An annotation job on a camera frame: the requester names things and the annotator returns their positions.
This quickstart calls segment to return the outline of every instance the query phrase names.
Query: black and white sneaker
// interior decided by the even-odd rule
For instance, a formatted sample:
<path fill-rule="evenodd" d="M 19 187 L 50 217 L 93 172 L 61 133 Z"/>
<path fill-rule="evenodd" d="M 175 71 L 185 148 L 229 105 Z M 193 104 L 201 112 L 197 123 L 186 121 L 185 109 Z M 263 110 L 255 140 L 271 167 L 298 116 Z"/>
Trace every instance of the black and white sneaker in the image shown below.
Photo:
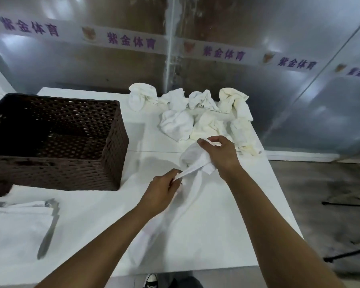
<path fill-rule="evenodd" d="M 155 274 L 149 274 L 145 278 L 144 287 L 143 288 L 158 288 L 157 277 Z"/>

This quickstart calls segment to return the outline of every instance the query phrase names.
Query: white table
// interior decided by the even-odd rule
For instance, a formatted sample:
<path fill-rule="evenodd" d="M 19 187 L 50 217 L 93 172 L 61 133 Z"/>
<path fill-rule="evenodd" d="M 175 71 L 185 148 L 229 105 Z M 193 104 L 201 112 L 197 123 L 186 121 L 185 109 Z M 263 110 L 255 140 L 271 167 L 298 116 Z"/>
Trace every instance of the white table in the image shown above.
<path fill-rule="evenodd" d="M 0 266 L 0 285 L 37 283 L 109 225 L 133 208 L 155 175 L 177 167 L 180 154 L 191 142 L 177 143 L 157 125 L 165 110 L 146 105 L 129 109 L 125 94 L 43 88 L 40 96 L 118 100 L 130 142 L 119 191 L 61 191 L 15 185 L 0 201 L 25 202 L 55 198 L 58 220 L 49 250 L 40 261 Z M 222 114 L 223 119 L 229 115 Z M 281 215 L 300 235 L 269 161 L 263 152 L 240 161 Z M 205 175 L 203 191 L 176 222 L 170 234 L 161 235 L 139 267 L 124 255 L 112 276 L 204 270 L 258 264 L 235 200 L 218 172 Z"/>

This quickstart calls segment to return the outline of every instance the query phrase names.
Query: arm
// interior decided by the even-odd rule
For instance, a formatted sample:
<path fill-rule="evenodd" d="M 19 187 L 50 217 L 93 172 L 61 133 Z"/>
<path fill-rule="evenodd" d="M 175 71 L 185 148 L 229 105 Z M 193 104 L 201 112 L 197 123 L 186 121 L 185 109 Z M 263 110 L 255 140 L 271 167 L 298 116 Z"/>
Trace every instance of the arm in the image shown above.
<path fill-rule="evenodd" d="M 269 288 L 344 288 L 335 273 L 293 230 L 255 181 L 241 167 L 235 145 L 212 136 L 213 146 L 198 140 L 228 184 L 248 230 L 264 280 Z"/>
<path fill-rule="evenodd" d="M 140 202 L 94 240 L 54 270 L 37 288 L 104 287 L 120 258 L 138 232 L 171 202 L 181 180 L 173 169 L 154 177 Z"/>

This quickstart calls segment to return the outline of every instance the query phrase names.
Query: towel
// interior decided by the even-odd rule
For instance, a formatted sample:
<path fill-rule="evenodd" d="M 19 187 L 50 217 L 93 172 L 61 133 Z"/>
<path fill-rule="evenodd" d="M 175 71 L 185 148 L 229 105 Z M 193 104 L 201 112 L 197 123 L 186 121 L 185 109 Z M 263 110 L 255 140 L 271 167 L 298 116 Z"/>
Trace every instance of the towel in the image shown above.
<path fill-rule="evenodd" d="M 40 202 L 1 204 L 0 265 L 30 263 L 38 259 L 40 247 L 52 225 L 52 207 Z"/>
<path fill-rule="evenodd" d="M 204 92 L 192 92 L 189 95 L 188 106 L 189 109 L 195 109 L 195 107 L 199 106 L 204 107 L 205 109 L 219 111 L 219 108 L 216 106 L 215 101 L 213 101 L 209 90 L 205 90 Z"/>
<path fill-rule="evenodd" d="M 213 135 L 223 135 L 232 140 L 231 136 L 227 134 L 224 122 L 218 120 L 211 110 L 207 110 L 196 118 L 190 138 L 198 140 L 199 138 Z"/>
<path fill-rule="evenodd" d="M 186 110 L 168 110 L 163 113 L 159 127 L 170 138 L 179 142 L 189 139 L 193 129 L 193 116 Z"/>
<path fill-rule="evenodd" d="M 152 218 L 129 245 L 128 254 L 131 262 L 136 266 L 141 264 L 145 254 L 151 248 L 158 235 L 162 232 L 169 232 L 170 227 L 182 217 L 196 200 L 201 190 L 202 172 L 210 175 L 216 169 L 211 163 L 209 154 L 197 142 L 190 145 L 182 153 L 180 156 L 180 167 L 185 168 L 185 170 L 177 174 L 175 180 L 183 178 L 182 185 L 177 190 L 170 206 L 164 212 Z M 184 201 L 179 207 L 173 208 L 179 192 L 182 193 Z"/>
<path fill-rule="evenodd" d="M 187 108 L 188 98 L 184 96 L 183 89 L 179 88 L 161 96 L 159 102 L 163 104 L 169 103 L 170 110 L 183 111 Z"/>
<path fill-rule="evenodd" d="M 249 152 L 251 155 L 259 155 L 261 149 L 256 146 L 256 138 L 253 134 L 250 121 L 245 118 L 237 118 L 231 122 L 231 131 L 235 148 L 238 152 Z"/>
<path fill-rule="evenodd" d="M 134 83 L 129 87 L 128 104 L 133 111 L 140 111 L 145 101 L 153 105 L 158 104 L 157 92 L 154 86 L 144 83 Z"/>
<path fill-rule="evenodd" d="M 246 103 L 248 96 L 234 88 L 222 88 L 219 92 L 219 110 L 222 113 L 230 113 L 232 107 L 235 107 L 237 117 L 245 118 L 248 121 L 253 121 L 252 114 Z"/>

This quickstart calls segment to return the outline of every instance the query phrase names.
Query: person's right hand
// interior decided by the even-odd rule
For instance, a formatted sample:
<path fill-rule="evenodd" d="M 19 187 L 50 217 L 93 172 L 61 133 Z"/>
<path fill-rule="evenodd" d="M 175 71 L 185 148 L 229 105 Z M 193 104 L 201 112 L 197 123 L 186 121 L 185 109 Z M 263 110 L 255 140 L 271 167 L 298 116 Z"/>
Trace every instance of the person's right hand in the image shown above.
<path fill-rule="evenodd" d="M 219 170 L 220 177 L 227 180 L 235 172 L 242 170 L 237 158 L 235 144 L 226 137 L 217 135 L 208 138 L 211 142 L 219 142 L 221 146 L 211 145 L 204 139 L 198 139 L 197 143 L 207 151 L 212 164 Z"/>

